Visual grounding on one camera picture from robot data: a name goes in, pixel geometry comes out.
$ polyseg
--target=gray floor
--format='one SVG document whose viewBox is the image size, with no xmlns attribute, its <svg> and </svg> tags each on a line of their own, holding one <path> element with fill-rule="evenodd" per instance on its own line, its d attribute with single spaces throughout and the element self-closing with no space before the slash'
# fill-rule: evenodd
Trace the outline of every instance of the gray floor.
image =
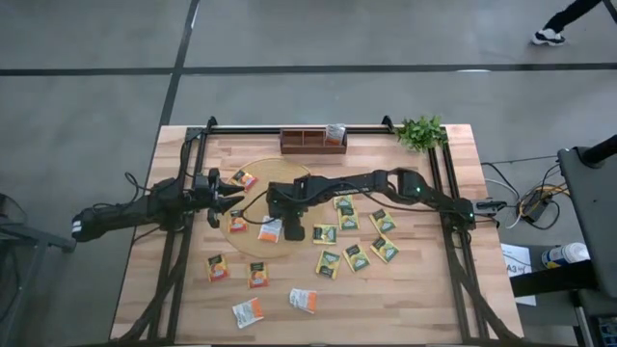
<svg viewBox="0 0 617 347">
<path fill-rule="evenodd" d="M 0 68 L 172 67 L 189 0 L 0 0 Z M 557 49 L 527 44 L 568 0 L 201 0 L 186 66 L 610 63 L 617 26 L 600 5 Z M 0 191 L 30 224 L 69 236 L 73 214 L 130 199 L 146 179 L 169 76 L 0 77 Z M 471 123 L 480 157 L 555 154 L 615 133 L 617 72 L 422 72 L 183 76 L 171 124 L 374 123 L 440 114 Z M 553 160 L 500 165 L 520 190 Z M 485 175 L 498 178 L 490 169 Z M 499 186 L 496 198 L 512 200 Z M 502 242 L 581 239 L 565 198 L 551 230 L 501 228 Z M 504 213 L 500 219 L 508 223 Z M 22 345 L 105 341 L 130 232 L 52 252 Z M 525 325 L 532 340 L 573 342 L 569 329 Z"/>
</svg>

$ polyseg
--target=wooden organizer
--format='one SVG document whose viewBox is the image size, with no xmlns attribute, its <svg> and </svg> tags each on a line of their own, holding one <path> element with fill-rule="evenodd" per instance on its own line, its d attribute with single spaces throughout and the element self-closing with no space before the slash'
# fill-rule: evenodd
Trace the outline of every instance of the wooden organizer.
<svg viewBox="0 0 617 347">
<path fill-rule="evenodd" d="M 342 145 L 326 143 L 326 129 L 281 129 L 282 154 L 345 154 L 347 132 Z"/>
</svg>

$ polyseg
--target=potted plant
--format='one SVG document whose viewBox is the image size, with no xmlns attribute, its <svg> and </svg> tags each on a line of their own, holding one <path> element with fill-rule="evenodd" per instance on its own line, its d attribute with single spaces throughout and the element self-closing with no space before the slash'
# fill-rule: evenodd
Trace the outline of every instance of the potted plant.
<svg viewBox="0 0 617 347">
<path fill-rule="evenodd" d="M 447 141 L 441 120 L 439 116 L 433 116 L 430 120 L 422 116 L 419 121 L 404 119 L 403 126 L 395 128 L 394 132 L 403 146 L 424 152 Z"/>
</svg>

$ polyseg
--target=wooden tabletop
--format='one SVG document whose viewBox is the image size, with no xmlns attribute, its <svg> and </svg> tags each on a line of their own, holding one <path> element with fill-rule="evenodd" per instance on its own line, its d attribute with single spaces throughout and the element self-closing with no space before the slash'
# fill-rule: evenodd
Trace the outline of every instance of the wooden tabletop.
<svg viewBox="0 0 617 347">
<path fill-rule="evenodd" d="M 486 198 L 471 127 L 463 124 L 446 128 L 461 197 Z M 161 129 L 148 185 L 177 174 L 185 129 L 185 126 Z M 196 153 L 193 150 L 191 163 Z M 222 179 L 227 179 L 245 164 L 270 157 L 282 157 L 277 135 L 210 135 L 204 171 L 219 168 Z M 329 177 L 405 167 L 420 172 L 433 185 L 428 156 L 406 150 L 393 135 L 349 135 L 345 155 L 285 155 L 284 158 L 305 165 L 313 174 Z M 444 190 L 449 192 L 440 151 L 438 159 Z M 383 196 L 375 197 L 389 202 Z M 259 259 L 238 252 L 226 240 L 223 230 L 208 225 L 205 212 L 198 214 L 176 343 L 461 342 L 439 215 L 390 210 L 398 227 L 388 236 L 400 253 L 386 264 L 369 250 L 378 234 L 368 214 L 381 207 L 362 195 L 355 195 L 354 202 L 360 213 L 360 230 L 340 231 L 335 246 L 314 245 L 292 255 L 268 259 L 270 285 L 256 289 L 247 287 L 246 266 Z M 322 223 L 335 224 L 334 208 L 329 205 L 323 210 Z M 140 227 L 138 234 L 150 228 Z M 478 224 L 472 235 L 471 247 L 482 294 L 507 327 L 523 336 L 495 226 Z M 125 333 L 152 298 L 164 241 L 164 232 L 157 231 L 132 248 L 111 337 Z M 336 280 L 315 274 L 322 250 L 340 253 L 357 243 L 368 252 L 370 266 L 354 274 L 343 260 Z M 227 257 L 230 278 L 209 282 L 204 261 L 216 254 Z M 317 291 L 314 314 L 289 304 L 292 288 Z M 261 301 L 264 319 L 240 330 L 231 307 L 253 297 Z M 472 335 L 477 336 L 473 308 L 469 298 L 466 301 Z M 161 334 L 166 331 L 168 312 L 169 306 L 165 306 Z"/>
</svg>

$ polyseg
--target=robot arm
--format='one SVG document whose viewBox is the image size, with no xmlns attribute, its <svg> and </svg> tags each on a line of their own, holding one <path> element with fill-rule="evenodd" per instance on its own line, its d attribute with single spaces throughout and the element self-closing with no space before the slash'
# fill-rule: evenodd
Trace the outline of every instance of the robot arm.
<svg viewBox="0 0 617 347">
<path fill-rule="evenodd" d="M 391 175 L 396 175 L 396 189 L 388 181 Z M 384 194 L 396 203 L 423 203 L 436 211 L 447 212 L 454 227 L 475 228 L 471 201 L 448 197 L 426 184 L 419 173 L 402 168 L 339 178 L 307 175 L 294 179 L 293 183 L 271 182 L 266 200 L 270 217 L 282 219 L 285 239 L 301 241 L 305 232 L 300 217 L 309 207 L 336 196 L 373 192 Z"/>
<path fill-rule="evenodd" d="M 225 213 L 244 197 L 221 198 L 243 190 L 243 187 L 223 183 L 218 169 L 211 169 L 208 177 L 198 173 L 194 189 L 183 189 L 180 180 L 167 178 L 156 183 L 149 194 L 125 204 L 105 204 L 89 207 L 72 220 L 72 237 L 86 242 L 105 232 L 124 227 L 156 223 L 162 230 L 175 231 L 184 227 L 186 213 L 208 208 L 208 223 L 219 227 L 218 213 Z"/>
</svg>

